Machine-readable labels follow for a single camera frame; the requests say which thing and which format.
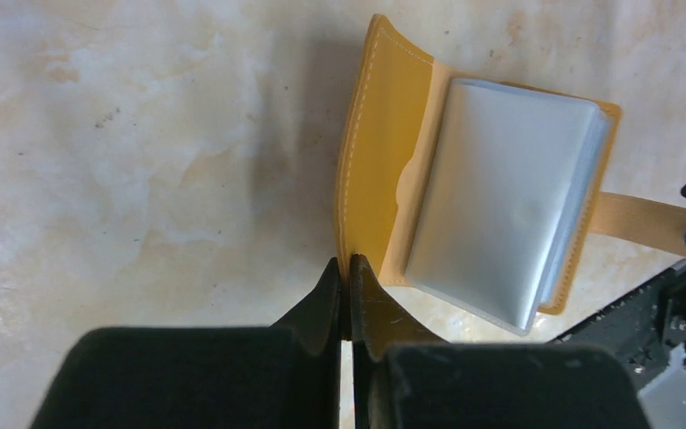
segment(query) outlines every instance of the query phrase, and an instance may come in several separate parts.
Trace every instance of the wallet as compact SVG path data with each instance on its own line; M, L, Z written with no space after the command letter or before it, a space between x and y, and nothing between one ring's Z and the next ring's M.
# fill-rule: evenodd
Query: wallet
M686 208L600 191L618 105L472 76L372 18L336 181L354 254L513 332L559 314L585 236L686 257Z

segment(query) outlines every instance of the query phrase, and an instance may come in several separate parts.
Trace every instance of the yellow leather wallet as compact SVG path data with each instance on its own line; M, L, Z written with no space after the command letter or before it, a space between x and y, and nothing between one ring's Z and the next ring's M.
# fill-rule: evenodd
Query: yellow leather wallet
M348 113L336 184L335 227L339 268L344 281L347 281L351 256L363 254L382 284L414 286L407 280L407 266L428 184L435 175L431 170L442 132L447 94L451 82L458 78L478 79L453 70L424 53L400 35L384 16L372 18ZM528 92L555 94L510 82L482 81ZM588 232L686 257L683 242L686 208L599 191L622 111L618 105L589 101L597 105L609 126L602 150L595 158L585 198L578 206L573 233L562 252L563 263L556 270L556 286L550 299L537 308L543 313L558 314L564 309ZM441 164L435 168L449 167ZM477 183L474 186L481 188L484 185ZM515 261L510 257L497 263L514 264ZM440 290L421 289L456 303ZM540 295L537 297L535 307L540 303ZM457 304L465 304L462 307L470 309L476 307L472 302ZM502 320L506 322L502 325L511 324L518 332L525 332L529 329L529 321L510 323Z

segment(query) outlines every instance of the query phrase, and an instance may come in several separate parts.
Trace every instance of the stitched edge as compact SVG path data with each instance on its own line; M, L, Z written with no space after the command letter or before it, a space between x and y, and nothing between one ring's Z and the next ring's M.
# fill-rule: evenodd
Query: stitched edge
M432 64L432 62L422 58L420 55L417 53L413 52L397 40L391 36L388 31L384 28L380 28L377 30L377 34L374 36L374 44L372 45L372 57L370 58L369 65L367 66L367 72L366 76L364 77L364 87L362 88L361 94L358 94L358 89L357 89L357 94L356 98L357 100L355 101L356 105L356 119L354 120L354 131L351 135L351 146L347 150L347 156L346 156L346 179L343 184L343 219L342 219L342 224L340 225L340 240L342 244L342 248L344 251L344 256L347 257L348 253L350 253L350 249L348 248L347 245L347 237L346 237L346 225L347 225L347 216L348 216L348 183L350 182L351 179L351 164L353 163L354 159L354 152L356 151L356 142L357 142L357 137L358 137L358 131L359 131L359 121L362 118L362 112L364 110L364 100L366 99L366 91L367 88L369 87L369 79L372 76L372 67L374 66L374 60L377 56L377 45L380 43L380 34L384 34L385 37L390 40L395 46L406 52L407 54L411 55L414 57L416 60L421 61L426 64Z

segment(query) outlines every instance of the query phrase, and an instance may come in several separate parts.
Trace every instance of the leather strap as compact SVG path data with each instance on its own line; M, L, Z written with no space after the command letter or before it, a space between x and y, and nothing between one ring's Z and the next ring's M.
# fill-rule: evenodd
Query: leather strap
M686 257L686 208L600 192L588 231Z

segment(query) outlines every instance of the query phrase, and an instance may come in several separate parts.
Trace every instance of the marble surface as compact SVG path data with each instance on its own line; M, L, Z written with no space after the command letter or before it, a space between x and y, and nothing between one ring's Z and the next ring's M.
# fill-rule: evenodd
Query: marble surface
M604 189L686 206L686 1L0 0L0 428L85 331L268 324L313 287L373 13L458 68L619 103ZM452 341L544 341L675 259L588 237L523 339L390 291Z

